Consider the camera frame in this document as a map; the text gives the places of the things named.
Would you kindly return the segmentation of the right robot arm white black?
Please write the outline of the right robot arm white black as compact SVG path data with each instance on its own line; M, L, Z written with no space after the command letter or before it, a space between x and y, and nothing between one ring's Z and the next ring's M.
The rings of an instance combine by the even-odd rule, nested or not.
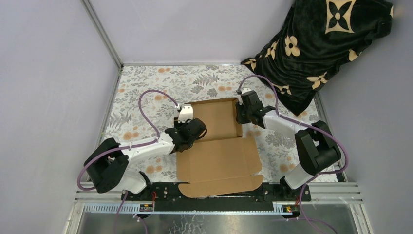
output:
M299 194L298 188L341 159L340 149L325 122L308 125L283 116L275 107L264 106L258 94L248 88L237 90L237 94L238 123L252 123L281 133L296 144L299 163L280 180L279 193L284 200L293 200Z

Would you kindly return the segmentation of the brown cardboard box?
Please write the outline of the brown cardboard box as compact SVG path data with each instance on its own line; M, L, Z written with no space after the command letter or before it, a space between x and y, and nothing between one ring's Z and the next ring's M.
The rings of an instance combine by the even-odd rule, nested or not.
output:
M262 163L254 137L244 137L236 121L238 99L222 98L191 103L194 118L205 125L206 135L177 153L178 189L186 197L225 195L252 191L263 182Z

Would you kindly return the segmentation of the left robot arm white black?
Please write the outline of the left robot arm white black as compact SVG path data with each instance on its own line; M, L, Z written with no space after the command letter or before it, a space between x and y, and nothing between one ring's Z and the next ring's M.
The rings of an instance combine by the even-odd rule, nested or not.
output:
M149 157L188 150L206 133L206 125L195 118L136 143L118 143L114 138L108 138L86 159L78 178L87 173L93 183L91 189L101 194L121 189L131 192L139 200L146 200L151 194L149 181L131 166Z

